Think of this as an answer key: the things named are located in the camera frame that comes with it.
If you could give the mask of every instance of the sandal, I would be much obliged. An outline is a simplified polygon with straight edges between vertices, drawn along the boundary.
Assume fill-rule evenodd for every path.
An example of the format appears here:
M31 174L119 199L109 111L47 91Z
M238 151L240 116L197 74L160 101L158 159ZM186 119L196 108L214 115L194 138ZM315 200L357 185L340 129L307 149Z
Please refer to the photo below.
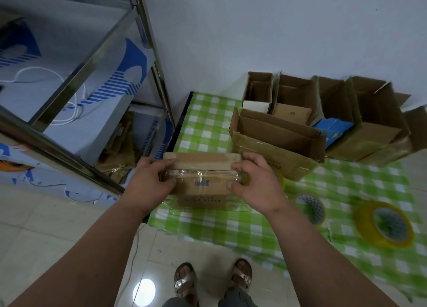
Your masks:
M243 271L241 271L238 268L238 264L240 261L243 261L246 264L246 267L249 268L250 270L250 275L246 275L243 273ZM246 287L241 286L239 283L233 281L233 275L237 275L238 277L241 277L246 285ZM252 267L251 264L246 261L245 259L238 259L234 265L233 265L233 269L232 269L232 274L230 276L230 283L228 285L228 288L234 288L235 286L239 286L245 293L247 293L249 291L249 288L251 286L251 282L252 282Z
M174 287L175 287L175 294L177 297L179 298L185 298L188 295L194 295L197 298L197 291L195 288L195 283L196 283L196 276L195 276L195 271L193 269L193 266L189 263L189 262L185 262L182 263L179 267L176 268L175 274L180 274L180 271L183 267L189 267L190 269L190 273L187 274L185 277L183 277L182 279L179 279L177 281L174 282ZM179 289L187 282L192 281L193 282L193 286L191 288L188 288L184 291L182 291L181 293L179 292Z

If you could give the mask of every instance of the pants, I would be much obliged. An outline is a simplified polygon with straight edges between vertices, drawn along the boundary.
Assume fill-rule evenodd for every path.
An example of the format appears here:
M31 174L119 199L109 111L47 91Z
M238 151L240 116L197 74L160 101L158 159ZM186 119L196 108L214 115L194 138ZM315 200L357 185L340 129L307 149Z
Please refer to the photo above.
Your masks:
M183 298L174 297L168 299L163 307L192 307ZM233 291L220 299L218 307L257 307L251 297L238 286L234 287Z

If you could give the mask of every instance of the forearm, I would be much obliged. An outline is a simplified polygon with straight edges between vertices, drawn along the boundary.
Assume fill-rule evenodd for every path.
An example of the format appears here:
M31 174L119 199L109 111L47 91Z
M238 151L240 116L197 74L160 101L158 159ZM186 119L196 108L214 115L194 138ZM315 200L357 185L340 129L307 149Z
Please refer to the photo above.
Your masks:
M301 306L396 306L294 206L267 218Z
M143 215L116 202L10 306L113 306Z

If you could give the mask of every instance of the table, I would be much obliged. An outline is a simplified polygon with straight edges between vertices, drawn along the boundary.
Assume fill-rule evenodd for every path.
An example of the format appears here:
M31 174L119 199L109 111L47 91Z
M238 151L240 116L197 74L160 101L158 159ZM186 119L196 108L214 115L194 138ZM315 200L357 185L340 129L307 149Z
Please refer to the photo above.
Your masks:
M168 151L228 152L228 127L241 101L191 93ZM399 163L387 167L326 159L299 182L287 180L288 196L310 193L323 202L326 221L319 232L370 279L390 284L407 297L427 297L427 236L422 234L407 177ZM404 211L415 232L413 247L380 249L357 232L351 209L360 197L392 203ZM194 240L231 248L239 254L289 276L280 247L268 221L242 204L237 211L169 209L161 204L148 224Z

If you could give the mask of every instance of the metal shelving frame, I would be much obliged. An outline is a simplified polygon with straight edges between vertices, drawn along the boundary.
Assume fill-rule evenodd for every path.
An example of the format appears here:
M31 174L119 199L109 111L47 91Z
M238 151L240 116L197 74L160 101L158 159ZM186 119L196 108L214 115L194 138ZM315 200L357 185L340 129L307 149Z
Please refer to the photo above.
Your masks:
M67 104L67 101L82 86L83 82L92 74L97 64L102 61L111 47L123 37L123 34L134 21L138 26L144 47L151 48L154 52L155 62L151 67L151 72L163 109L166 110L169 120L175 127L163 71L152 37L144 0L68 1L123 8L127 9L127 12L28 122L21 120L0 105L0 142L23 150L26 155L37 159L39 162L47 164L60 172L72 175L101 191L117 197L124 192L124 188L121 185L99 172L93 166L85 163L79 156L56 144L49 137L46 137L43 132Z

